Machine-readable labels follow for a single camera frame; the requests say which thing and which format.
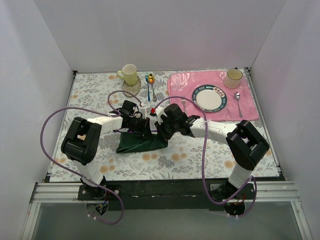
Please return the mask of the purple spoon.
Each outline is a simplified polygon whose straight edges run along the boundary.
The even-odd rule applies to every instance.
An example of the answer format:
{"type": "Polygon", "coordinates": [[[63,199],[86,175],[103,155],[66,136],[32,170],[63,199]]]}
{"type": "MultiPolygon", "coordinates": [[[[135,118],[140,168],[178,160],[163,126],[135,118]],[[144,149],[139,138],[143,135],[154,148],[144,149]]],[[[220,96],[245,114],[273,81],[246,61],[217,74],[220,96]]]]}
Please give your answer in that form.
{"type": "Polygon", "coordinates": [[[133,133],[130,129],[113,130],[114,133],[133,133]]]}

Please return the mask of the dark green cloth napkin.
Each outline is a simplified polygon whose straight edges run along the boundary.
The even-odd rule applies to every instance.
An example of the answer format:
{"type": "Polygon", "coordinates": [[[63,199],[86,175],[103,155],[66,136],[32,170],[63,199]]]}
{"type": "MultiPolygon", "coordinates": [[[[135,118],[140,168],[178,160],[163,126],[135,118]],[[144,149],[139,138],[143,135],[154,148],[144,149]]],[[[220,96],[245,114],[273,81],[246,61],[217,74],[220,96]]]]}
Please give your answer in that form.
{"type": "Polygon", "coordinates": [[[142,153],[164,149],[167,146],[168,141],[160,139],[156,134],[145,137],[134,133],[122,132],[115,152],[117,154],[142,153]]]}

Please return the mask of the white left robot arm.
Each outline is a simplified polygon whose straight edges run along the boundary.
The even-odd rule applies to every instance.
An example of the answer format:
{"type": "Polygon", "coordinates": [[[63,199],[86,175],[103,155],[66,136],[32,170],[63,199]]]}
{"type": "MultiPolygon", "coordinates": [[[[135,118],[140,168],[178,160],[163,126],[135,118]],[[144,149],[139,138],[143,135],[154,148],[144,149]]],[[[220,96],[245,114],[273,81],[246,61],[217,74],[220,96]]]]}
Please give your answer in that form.
{"type": "Polygon", "coordinates": [[[95,163],[100,137],[103,134],[128,129],[122,136],[137,137],[136,143],[153,140],[156,135],[150,128],[150,119],[146,117],[147,110],[137,104],[125,100],[122,107],[106,116],[96,118],[76,117],[62,142],[61,151],[72,160],[82,175],[81,182],[95,200],[106,196],[105,177],[100,167],[95,163]]]}

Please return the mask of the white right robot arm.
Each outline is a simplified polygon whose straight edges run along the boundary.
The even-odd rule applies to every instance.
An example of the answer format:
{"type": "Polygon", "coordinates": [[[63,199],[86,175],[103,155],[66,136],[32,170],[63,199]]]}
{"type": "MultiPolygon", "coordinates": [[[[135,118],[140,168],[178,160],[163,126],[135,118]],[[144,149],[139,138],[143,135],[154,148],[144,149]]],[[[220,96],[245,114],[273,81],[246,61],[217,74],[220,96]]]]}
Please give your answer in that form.
{"type": "Polygon", "coordinates": [[[152,108],[150,114],[157,117],[157,134],[164,142],[180,133],[228,145],[236,165],[226,183],[221,185],[219,199],[224,204],[243,195],[245,185],[253,179],[253,170],[270,149],[266,139],[248,120],[234,124],[210,121],[205,116],[187,116],[175,103],[166,108],[152,108]]]}

